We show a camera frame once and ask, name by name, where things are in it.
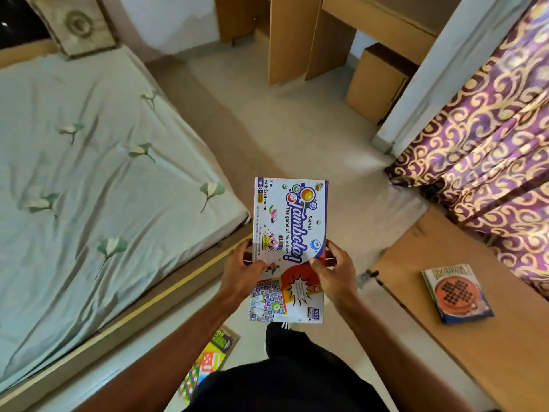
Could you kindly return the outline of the person's left hand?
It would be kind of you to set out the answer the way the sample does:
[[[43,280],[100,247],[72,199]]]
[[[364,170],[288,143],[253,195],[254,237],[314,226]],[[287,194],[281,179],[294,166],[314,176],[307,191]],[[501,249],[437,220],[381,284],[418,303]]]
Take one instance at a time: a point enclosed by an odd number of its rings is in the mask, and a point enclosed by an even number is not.
[[[247,249],[252,245],[252,239],[247,239],[236,248],[226,259],[220,289],[216,298],[235,311],[238,306],[254,290],[257,282],[247,282],[245,267],[253,263],[251,253]]]

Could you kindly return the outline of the person's right hand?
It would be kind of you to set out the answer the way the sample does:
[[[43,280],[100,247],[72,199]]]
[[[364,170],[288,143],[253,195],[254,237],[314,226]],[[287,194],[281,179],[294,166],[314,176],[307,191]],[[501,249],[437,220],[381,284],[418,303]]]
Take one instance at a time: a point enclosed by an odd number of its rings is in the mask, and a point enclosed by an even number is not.
[[[332,270],[330,283],[321,284],[325,295],[335,306],[356,303],[359,300],[355,284],[356,270],[349,254],[327,240],[325,263]]]

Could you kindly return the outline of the white board game box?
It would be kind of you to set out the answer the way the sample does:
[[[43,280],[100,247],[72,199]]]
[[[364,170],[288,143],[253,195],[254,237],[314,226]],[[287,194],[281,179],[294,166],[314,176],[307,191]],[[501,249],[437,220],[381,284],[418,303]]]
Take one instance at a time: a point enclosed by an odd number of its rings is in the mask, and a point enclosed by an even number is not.
[[[328,185],[255,179],[251,255],[267,269],[250,295],[250,321],[323,323],[325,293],[309,261],[325,262]]]

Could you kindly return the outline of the person's left forearm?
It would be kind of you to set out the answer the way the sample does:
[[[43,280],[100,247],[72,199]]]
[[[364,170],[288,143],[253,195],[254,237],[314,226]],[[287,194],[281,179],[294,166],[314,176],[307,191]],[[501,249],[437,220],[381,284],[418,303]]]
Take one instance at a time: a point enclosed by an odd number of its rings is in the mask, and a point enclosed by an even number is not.
[[[242,301],[236,293],[219,291],[73,412],[164,412],[203,349]]]

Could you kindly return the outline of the person's right forearm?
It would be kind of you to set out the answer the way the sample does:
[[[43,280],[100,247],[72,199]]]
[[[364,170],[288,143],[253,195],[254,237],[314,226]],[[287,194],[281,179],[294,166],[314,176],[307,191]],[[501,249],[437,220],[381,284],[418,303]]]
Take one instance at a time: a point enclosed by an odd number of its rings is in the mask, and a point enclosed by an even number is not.
[[[356,292],[330,293],[327,297],[368,355],[400,412],[474,412],[469,402],[405,346]]]

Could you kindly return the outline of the person's black shorts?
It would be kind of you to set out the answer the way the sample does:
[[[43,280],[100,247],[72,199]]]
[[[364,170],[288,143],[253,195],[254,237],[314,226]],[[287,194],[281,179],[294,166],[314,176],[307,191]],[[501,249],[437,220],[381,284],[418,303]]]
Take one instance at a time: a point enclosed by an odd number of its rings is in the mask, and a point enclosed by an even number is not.
[[[389,412],[375,388],[304,332],[270,323],[267,359],[216,371],[183,412]]]

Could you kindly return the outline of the colourful board game box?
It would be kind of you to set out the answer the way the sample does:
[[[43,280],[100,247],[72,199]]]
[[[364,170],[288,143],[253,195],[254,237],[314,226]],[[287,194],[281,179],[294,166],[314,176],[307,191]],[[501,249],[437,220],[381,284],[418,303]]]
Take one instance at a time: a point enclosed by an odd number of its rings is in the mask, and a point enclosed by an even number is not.
[[[222,368],[239,340],[240,335],[225,325],[215,332],[178,388],[182,400],[189,402],[198,385]]]

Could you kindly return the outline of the orange peg game box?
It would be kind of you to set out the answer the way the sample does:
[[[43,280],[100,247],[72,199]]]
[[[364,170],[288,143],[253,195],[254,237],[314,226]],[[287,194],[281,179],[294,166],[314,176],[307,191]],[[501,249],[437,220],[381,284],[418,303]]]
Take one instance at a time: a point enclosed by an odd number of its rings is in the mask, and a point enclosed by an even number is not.
[[[426,269],[421,275],[444,324],[495,316],[469,264]]]

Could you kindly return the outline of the low wooden table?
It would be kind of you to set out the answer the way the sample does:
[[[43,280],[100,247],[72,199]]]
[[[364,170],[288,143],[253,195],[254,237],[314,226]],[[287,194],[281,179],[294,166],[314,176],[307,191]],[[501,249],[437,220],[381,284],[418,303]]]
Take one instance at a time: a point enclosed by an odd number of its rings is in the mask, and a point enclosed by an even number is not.
[[[495,313],[444,325],[421,271],[468,264]],[[503,412],[549,412],[549,302],[430,207],[375,264],[384,289]]]

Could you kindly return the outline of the bed with pale green sheet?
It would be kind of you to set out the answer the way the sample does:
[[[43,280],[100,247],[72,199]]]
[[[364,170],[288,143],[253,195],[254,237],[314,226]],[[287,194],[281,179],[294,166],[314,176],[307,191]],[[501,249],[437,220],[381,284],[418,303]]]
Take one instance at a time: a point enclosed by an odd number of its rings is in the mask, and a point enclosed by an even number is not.
[[[130,49],[0,54],[0,412],[25,412],[221,274],[251,215]]]

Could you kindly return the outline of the wooden drawer cabinet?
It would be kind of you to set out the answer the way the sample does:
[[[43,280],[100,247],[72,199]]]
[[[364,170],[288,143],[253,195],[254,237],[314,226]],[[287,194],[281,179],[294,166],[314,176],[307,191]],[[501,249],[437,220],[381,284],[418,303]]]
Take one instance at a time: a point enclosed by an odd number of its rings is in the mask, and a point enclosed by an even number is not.
[[[371,124],[380,126],[418,68],[404,56],[375,43],[363,51],[345,102]]]

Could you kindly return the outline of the purple gold patterned curtain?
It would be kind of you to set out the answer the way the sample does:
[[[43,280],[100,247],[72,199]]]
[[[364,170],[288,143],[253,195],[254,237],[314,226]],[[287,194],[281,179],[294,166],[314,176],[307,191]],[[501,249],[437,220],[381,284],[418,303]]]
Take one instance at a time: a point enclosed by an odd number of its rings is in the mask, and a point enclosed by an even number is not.
[[[549,0],[384,170],[419,188],[549,302]]]

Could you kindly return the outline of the wooden desk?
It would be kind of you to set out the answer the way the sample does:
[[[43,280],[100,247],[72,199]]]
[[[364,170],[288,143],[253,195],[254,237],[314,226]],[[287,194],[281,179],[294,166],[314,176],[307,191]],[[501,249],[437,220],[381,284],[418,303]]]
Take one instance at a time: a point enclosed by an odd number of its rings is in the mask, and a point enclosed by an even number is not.
[[[310,80],[347,61],[357,31],[419,66],[461,0],[214,0],[221,41],[262,32],[268,83]]]

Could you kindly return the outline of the patterned pillow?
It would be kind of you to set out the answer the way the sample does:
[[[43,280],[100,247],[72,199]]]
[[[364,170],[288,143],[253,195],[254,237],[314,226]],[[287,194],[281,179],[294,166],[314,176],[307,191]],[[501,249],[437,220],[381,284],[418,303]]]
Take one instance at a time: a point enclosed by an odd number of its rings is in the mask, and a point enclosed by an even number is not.
[[[75,60],[120,42],[101,0],[28,0],[61,52]]]

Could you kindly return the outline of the white door frame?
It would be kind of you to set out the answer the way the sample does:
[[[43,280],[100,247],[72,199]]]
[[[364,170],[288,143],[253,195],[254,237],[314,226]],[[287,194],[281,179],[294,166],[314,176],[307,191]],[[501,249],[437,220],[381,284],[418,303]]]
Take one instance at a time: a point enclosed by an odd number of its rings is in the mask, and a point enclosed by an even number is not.
[[[400,155],[484,65],[533,0],[461,0],[371,141]]]

